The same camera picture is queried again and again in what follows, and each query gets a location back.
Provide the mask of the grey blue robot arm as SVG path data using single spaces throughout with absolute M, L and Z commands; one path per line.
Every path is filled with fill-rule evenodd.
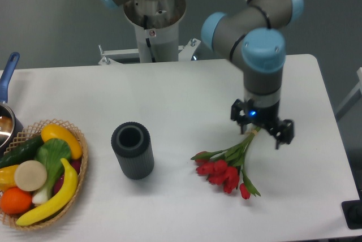
M 179 23 L 186 0 L 101 0 L 109 8 L 123 7 L 134 26 L 140 61 L 179 59 Z M 304 0 L 245 0 L 246 9 L 234 16 L 211 14 L 201 29 L 202 42 L 243 71 L 244 98 L 231 107 L 231 119 L 245 131 L 254 124 L 272 135 L 277 145 L 294 138 L 294 123 L 281 120 L 283 66 L 286 43 L 279 29 L 295 21 Z

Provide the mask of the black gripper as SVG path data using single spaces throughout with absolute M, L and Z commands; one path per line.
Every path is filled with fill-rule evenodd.
M 230 119 L 238 124 L 242 135 L 246 133 L 249 120 L 254 125 L 268 129 L 269 134 L 276 140 L 275 148 L 279 149 L 281 145 L 289 145 L 293 140 L 294 121 L 280 120 L 278 113 L 279 101 L 268 107 L 258 107 L 252 99 L 245 101 L 245 105 L 237 99 L 231 106 Z

